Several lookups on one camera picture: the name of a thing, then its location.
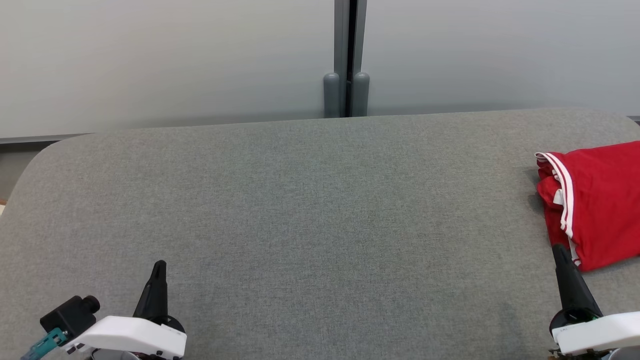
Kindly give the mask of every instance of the white panel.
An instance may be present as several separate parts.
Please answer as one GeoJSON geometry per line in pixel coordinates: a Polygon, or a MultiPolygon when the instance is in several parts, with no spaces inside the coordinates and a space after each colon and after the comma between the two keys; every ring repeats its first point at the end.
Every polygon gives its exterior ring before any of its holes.
{"type": "Polygon", "coordinates": [[[323,116],[333,0],[0,8],[0,138],[323,116]]]}
{"type": "Polygon", "coordinates": [[[640,1],[369,0],[369,115],[586,106],[640,115],[640,1]]]}

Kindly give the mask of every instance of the white stripe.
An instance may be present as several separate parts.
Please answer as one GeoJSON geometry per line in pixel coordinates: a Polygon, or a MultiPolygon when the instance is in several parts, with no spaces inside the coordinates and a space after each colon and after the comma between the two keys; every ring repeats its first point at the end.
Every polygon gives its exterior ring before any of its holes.
{"type": "Polygon", "coordinates": [[[537,152],[536,157],[538,157],[538,155],[544,156],[547,159],[547,161],[551,164],[551,166],[553,166],[559,178],[558,181],[560,182],[560,187],[562,187],[563,195],[564,195],[564,208],[562,212],[562,219],[560,219],[560,228],[564,230],[567,237],[569,237],[569,248],[571,250],[572,260],[574,262],[576,260],[579,261],[578,254],[575,251],[576,245],[572,240],[573,238],[573,179],[571,178],[571,174],[569,174],[569,171],[566,169],[562,161],[560,161],[553,154],[550,154],[548,152],[537,152]]]}

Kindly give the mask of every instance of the teal cable connector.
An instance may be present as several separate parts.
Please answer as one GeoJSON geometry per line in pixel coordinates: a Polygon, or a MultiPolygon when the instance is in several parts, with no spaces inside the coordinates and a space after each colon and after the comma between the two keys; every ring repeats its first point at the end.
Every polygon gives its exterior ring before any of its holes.
{"type": "Polygon", "coordinates": [[[29,352],[24,354],[20,360],[40,360],[44,355],[47,355],[51,350],[66,340],[67,337],[62,333],[62,330],[57,327],[42,338],[42,340],[35,343],[29,349],[29,352]]]}

